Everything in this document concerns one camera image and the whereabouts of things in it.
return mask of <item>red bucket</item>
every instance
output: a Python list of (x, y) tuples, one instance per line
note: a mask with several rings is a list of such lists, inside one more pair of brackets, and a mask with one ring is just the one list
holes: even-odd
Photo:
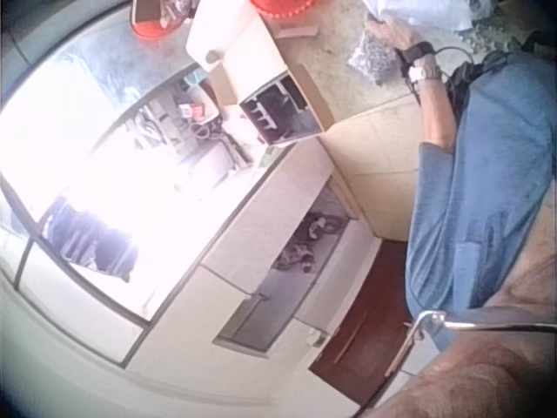
[(251, 0), (259, 13), (280, 19), (299, 15), (315, 4), (315, 0)]

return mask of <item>cabinet door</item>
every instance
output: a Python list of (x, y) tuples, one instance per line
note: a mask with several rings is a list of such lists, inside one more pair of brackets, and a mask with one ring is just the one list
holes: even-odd
[(381, 392), (406, 337), (405, 262), (406, 243), (384, 240), (352, 307), (310, 368), (360, 405)]

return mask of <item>cardboard box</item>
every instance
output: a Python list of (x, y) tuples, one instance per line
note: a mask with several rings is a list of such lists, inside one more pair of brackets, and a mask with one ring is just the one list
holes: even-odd
[(329, 129), (331, 111), (305, 67), (285, 63), (247, 0), (225, 3), (220, 10), (218, 0), (201, 2), (186, 46), (209, 71), (218, 105), (239, 106), (268, 145), (287, 145)]

